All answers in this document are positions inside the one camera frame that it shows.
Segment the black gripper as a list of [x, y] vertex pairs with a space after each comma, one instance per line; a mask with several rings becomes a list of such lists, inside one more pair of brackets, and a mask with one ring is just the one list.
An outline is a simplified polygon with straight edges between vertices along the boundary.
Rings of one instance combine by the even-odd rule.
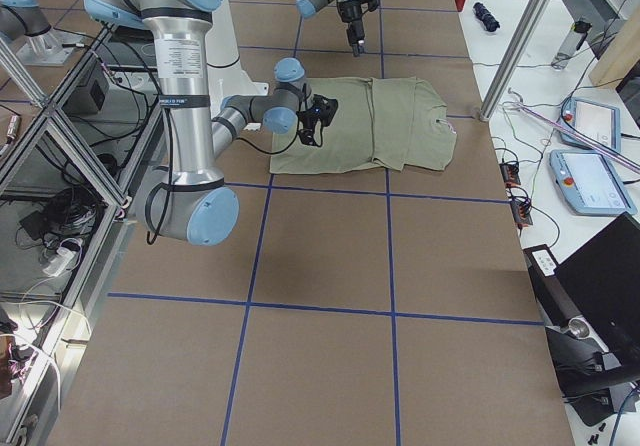
[[337, 8], [341, 21], [346, 24], [347, 38], [352, 54], [358, 57], [358, 52], [365, 52], [365, 30], [362, 18], [366, 12], [373, 12], [379, 7], [379, 0], [342, 0]]
[[[317, 148], [323, 146], [323, 129], [331, 124], [338, 107], [339, 103], [336, 99], [318, 94], [313, 95], [311, 105], [306, 110], [298, 112], [298, 119], [301, 123], [298, 136], [303, 145], [312, 146], [314, 138]], [[317, 125], [320, 125], [321, 128], [315, 136]]]

